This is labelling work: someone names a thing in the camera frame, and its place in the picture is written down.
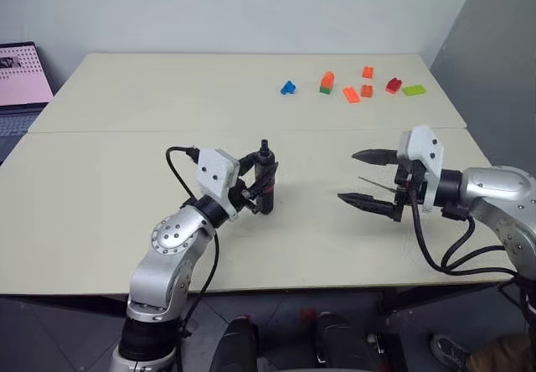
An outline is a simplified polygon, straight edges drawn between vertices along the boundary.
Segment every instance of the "blue toy block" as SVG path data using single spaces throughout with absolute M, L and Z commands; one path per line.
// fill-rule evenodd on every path
M 283 86 L 283 88 L 281 89 L 281 94 L 283 95 L 286 93 L 294 94 L 294 91 L 296 91 L 296 85 L 294 85 L 290 80 L 288 80 Z

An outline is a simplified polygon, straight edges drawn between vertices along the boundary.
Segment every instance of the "green toy block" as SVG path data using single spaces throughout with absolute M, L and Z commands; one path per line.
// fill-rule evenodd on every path
M 402 87 L 402 91 L 407 96 L 417 96 L 426 93 L 426 89 L 422 85 L 408 85 L 407 87 Z

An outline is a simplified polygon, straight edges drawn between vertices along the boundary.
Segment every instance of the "red toy block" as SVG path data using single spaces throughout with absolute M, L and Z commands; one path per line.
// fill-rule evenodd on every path
M 343 94 L 350 104 L 361 101 L 361 99 L 358 96 L 358 93 L 356 93 L 353 87 L 344 87 Z
M 333 72 L 326 72 L 322 81 L 320 82 L 320 92 L 329 94 L 332 92 L 333 82 L 335 81 L 335 75 Z
M 361 86 L 361 96 L 362 97 L 372 97 L 372 85 L 362 85 Z
M 363 67 L 363 73 L 361 74 L 361 77 L 372 79 L 374 77 L 374 67 L 373 66 Z
M 402 86 L 402 80 L 394 77 L 393 79 L 389 80 L 389 83 L 387 83 L 387 85 L 385 86 L 385 91 L 391 94 L 395 94 L 400 89 L 401 86 Z

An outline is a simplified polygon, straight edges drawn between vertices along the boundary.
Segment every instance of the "white table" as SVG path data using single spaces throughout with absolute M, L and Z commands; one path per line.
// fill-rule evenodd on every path
M 350 155 L 365 148 L 397 147 L 402 131 L 28 134 L 0 167 L 0 292 L 127 292 L 153 226 L 185 199 L 168 170 L 164 150 L 195 143 L 222 147 L 240 157 L 256 150 L 262 137 L 270 139 L 280 161 L 276 207 L 268 216 L 244 210 L 237 221 L 220 229 L 221 260 L 211 290 L 504 278 L 436 273 L 419 252 L 409 211 L 398 224 L 337 198 L 337 193 L 359 191 L 392 200 L 391 194 L 361 181 L 358 175 L 392 184 L 395 168 L 370 166 Z M 446 147 L 446 168 L 489 165 L 467 131 L 435 131 Z M 194 164 L 179 156 L 176 163 L 194 185 Z M 466 227 L 437 213 L 423 217 L 425 236 L 436 259 Z M 479 224 L 462 253 L 494 244 L 495 235 Z M 198 263 L 193 290 L 200 288 L 208 274 L 213 249 L 209 245 Z M 491 253 L 470 266 L 511 265 L 504 253 Z
M 374 79 L 361 77 L 365 65 Z M 331 70 L 330 96 L 318 93 Z M 397 77 L 427 93 L 396 96 Z M 295 95 L 282 96 L 287 80 Z M 350 105 L 342 88 L 374 86 Z M 466 126 L 420 57 L 399 55 L 91 54 L 31 132 L 301 131 Z

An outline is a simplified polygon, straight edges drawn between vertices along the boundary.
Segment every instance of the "laptop screen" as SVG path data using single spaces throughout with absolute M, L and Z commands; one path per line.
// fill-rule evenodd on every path
M 0 106 L 48 103 L 52 97 L 34 43 L 0 44 Z

